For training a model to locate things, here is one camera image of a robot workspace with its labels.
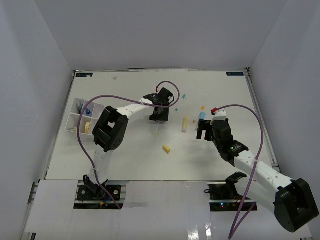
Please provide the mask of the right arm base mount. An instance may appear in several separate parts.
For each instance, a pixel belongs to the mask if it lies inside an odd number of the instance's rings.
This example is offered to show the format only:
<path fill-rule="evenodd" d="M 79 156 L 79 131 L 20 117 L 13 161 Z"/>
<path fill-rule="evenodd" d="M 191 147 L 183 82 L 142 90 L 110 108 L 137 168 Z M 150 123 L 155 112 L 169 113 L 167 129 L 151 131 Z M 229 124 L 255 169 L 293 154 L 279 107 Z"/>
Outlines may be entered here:
<path fill-rule="evenodd" d="M 211 182 L 207 184 L 205 194 L 209 195 L 211 212 L 237 212 L 242 195 L 236 190 L 236 183 L 242 178 L 247 178 L 245 173 L 236 172 L 225 181 Z"/>

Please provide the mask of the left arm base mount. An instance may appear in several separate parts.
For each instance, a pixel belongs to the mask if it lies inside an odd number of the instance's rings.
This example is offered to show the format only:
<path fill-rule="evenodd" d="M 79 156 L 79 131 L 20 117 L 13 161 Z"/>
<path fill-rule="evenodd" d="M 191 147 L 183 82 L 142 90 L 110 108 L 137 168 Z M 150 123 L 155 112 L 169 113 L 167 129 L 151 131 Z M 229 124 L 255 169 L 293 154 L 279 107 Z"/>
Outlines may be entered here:
<path fill-rule="evenodd" d="M 106 193 L 98 184 L 93 183 L 88 175 L 83 176 L 78 184 L 73 208 L 76 210 L 119 210 L 125 200 L 125 186 L 108 184 L 102 186 L 109 192 Z"/>

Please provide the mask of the white marker orange cap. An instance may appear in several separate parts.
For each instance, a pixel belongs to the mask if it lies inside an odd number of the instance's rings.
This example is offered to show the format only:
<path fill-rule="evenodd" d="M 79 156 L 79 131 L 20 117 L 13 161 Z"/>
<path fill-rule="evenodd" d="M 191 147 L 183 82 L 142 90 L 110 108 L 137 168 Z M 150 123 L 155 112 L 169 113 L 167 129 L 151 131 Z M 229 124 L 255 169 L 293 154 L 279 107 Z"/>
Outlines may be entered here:
<path fill-rule="evenodd" d="M 204 105 L 200 108 L 200 110 L 198 111 L 197 115 L 194 117 L 194 119 L 192 121 L 193 123 L 195 123 L 197 121 L 197 119 L 200 117 L 200 114 L 203 112 L 204 108 L 205 108 Z"/>

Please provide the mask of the white pen yellow cap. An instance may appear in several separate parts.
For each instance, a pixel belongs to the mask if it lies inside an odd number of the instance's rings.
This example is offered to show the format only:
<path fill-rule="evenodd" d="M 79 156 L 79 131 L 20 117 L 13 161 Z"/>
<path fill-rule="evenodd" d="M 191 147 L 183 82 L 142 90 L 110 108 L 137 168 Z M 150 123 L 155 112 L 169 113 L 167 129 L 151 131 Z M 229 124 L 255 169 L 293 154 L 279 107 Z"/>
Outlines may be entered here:
<path fill-rule="evenodd" d="M 157 123 L 156 129 L 155 129 L 155 135 L 158 135 L 158 133 L 159 133 L 159 127 L 160 127 L 160 123 Z"/>

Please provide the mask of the dark blue pen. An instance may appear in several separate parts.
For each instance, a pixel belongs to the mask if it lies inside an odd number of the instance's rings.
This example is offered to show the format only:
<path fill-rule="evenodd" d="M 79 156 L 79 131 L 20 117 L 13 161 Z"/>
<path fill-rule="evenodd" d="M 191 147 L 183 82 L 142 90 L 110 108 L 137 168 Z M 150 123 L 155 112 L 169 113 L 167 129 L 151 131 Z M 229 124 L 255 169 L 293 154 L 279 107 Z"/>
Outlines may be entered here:
<path fill-rule="evenodd" d="M 78 99 L 76 101 L 76 105 L 77 105 L 79 113 L 82 112 L 82 109 L 83 109 L 83 106 L 84 106 L 84 101 L 85 101 L 84 99 Z"/>

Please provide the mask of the clear spray bottle blue cap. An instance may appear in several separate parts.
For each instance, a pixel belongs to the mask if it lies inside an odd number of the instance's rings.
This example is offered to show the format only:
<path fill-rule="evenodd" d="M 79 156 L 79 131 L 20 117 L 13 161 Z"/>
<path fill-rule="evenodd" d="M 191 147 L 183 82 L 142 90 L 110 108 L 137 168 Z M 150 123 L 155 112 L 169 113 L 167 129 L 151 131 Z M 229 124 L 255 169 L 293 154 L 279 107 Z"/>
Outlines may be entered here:
<path fill-rule="evenodd" d="M 90 115 L 92 114 L 92 112 L 91 112 L 90 109 L 86 108 L 86 109 L 85 109 L 85 114 L 88 115 L 88 116 L 90 116 Z"/>

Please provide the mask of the yellow tape roll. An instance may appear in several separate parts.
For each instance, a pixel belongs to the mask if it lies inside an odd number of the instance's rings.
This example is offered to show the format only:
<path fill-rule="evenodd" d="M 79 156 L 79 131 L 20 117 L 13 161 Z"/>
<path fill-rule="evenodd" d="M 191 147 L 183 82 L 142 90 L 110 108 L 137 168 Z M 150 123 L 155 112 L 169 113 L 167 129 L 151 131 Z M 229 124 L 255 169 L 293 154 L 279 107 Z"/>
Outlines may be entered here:
<path fill-rule="evenodd" d="M 90 125 L 91 125 L 90 122 L 86 122 L 86 123 L 85 123 L 85 126 L 84 126 L 84 134 L 89 134 L 89 132 L 90 132 Z"/>

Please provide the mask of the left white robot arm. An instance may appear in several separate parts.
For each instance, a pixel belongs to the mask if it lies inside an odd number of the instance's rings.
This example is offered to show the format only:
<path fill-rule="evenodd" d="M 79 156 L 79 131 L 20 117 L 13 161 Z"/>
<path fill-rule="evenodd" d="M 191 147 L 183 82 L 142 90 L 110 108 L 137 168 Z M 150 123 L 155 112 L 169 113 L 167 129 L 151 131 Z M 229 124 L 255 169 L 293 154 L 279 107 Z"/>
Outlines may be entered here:
<path fill-rule="evenodd" d="M 107 106 L 103 110 L 92 131 L 95 144 L 94 157 L 89 159 L 92 168 L 89 175 L 83 176 L 90 196 L 100 200 L 111 195 L 110 191 L 106 192 L 107 172 L 113 152 L 125 138 L 128 124 L 144 117 L 155 122 L 167 122 L 173 100 L 173 93 L 163 87 L 156 93 L 145 95 L 137 103 L 119 108 Z"/>

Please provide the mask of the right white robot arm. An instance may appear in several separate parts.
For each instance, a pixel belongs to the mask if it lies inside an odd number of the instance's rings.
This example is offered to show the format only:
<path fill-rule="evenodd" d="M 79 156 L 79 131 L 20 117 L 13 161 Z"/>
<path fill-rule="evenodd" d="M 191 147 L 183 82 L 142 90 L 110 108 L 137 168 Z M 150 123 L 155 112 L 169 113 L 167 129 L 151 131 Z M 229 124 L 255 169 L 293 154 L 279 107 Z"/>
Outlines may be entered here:
<path fill-rule="evenodd" d="M 226 179 L 226 195 L 247 197 L 274 214 L 279 224 L 294 233 L 319 216 L 310 185 L 293 180 L 257 161 L 247 146 L 234 139 L 229 120 L 199 120 L 197 139 L 213 142 L 221 158 L 238 169 Z"/>

